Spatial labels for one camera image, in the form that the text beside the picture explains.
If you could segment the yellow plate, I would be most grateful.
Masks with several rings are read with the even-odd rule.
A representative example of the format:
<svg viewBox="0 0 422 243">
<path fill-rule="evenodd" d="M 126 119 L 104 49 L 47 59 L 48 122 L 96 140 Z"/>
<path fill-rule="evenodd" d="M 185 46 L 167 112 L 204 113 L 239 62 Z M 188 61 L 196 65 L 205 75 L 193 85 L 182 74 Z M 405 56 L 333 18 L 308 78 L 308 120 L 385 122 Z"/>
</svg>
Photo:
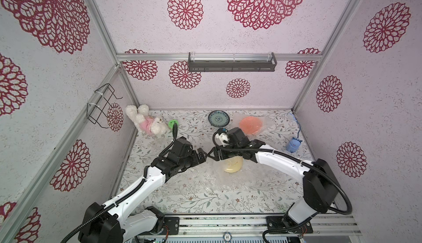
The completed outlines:
<svg viewBox="0 0 422 243">
<path fill-rule="evenodd" d="M 247 190 L 264 176 L 259 165 L 242 157 L 211 163 L 213 186 L 229 191 Z"/>
</svg>

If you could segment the clear bubble wrap sheet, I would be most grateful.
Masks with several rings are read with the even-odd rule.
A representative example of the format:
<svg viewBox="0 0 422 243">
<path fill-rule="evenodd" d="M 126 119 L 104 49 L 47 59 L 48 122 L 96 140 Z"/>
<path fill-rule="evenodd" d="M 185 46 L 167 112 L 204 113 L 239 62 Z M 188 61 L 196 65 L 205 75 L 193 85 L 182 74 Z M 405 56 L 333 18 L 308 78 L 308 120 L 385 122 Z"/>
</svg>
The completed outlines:
<svg viewBox="0 0 422 243">
<path fill-rule="evenodd" d="M 149 200 L 168 213 L 275 213 L 302 195 L 300 181 L 268 166 L 245 161 L 236 173 L 224 166 L 208 159 L 171 178 Z"/>
</svg>

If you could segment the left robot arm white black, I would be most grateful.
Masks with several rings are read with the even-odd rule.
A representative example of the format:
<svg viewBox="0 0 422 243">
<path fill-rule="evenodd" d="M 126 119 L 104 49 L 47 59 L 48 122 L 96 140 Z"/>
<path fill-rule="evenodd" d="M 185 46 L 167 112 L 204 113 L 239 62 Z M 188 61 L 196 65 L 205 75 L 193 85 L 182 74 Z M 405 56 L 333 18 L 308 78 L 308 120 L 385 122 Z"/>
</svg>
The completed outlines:
<svg viewBox="0 0 422 243">
<path fill-rule="evenodd" d="M 73 236 L 81 243 L 124 243 L 143 233 L 169 233 L 165 215 L 155 207 L 147 207 L 133 214 L 137 206 L 170 178 L 198 166 L 207 160 L 207 153 L 195 150 L 185 137 L 178 137 L 173 127 L 173 141 L 152 163 L 143 175 L 123 192 L 104 204 L 93 203 L 85 212 L 82 223 L 62 239 Z"/>
</svg>

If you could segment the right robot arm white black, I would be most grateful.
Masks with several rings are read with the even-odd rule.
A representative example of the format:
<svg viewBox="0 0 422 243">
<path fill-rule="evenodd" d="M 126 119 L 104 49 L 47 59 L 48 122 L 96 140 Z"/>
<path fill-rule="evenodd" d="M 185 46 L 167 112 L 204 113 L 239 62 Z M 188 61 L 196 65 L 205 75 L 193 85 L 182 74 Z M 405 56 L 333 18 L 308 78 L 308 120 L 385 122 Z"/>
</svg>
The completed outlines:
<svg viewBox="0 0 422 243">
<path fill-rule="evenodd" d="M 291 234 L 304 230 L 315 216 L 327 211 L 349 215 L 351 200 L 343 190 L 328 163 L 322 159 L 309 161 L 283 153 L 260 140 L 250 140 L 240 128 L 218 129 L 212 136 L 213 159 L 222 161 L 233 157 L 276 169 L 302 183 L 302 197 L 284 213 L 274 229 L 262 233 Z"/>
</svg>

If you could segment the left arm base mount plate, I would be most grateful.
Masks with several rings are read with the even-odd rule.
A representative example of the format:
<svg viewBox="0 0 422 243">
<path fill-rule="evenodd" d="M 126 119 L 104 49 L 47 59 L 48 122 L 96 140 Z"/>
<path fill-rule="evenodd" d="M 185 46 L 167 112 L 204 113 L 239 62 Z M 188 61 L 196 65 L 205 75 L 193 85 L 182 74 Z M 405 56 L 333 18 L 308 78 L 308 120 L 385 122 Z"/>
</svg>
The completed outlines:
<svg viewBox="0 0 422 243">
<path fill-rule="evenodd" d="M 158 235 L 178 235 L 180 228 L 179 217 L 163 217 L 157 221 Z"/>
</svg>

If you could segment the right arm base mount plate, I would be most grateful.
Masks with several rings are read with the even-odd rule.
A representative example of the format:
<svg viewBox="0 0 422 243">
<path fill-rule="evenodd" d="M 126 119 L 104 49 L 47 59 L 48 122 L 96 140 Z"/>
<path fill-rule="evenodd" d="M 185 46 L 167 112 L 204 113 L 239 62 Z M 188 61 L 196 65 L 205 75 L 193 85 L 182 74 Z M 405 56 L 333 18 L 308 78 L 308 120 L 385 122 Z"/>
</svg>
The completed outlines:
<svg viewBox="0 0 422 243">
<path fill-rule="evenodd" d="M 313 228 L 309 220 L 296 223 L 290 217 L 267 216 L 267 228 L 270 234 L 307 234 L 313 233 Z"/>
</svg>

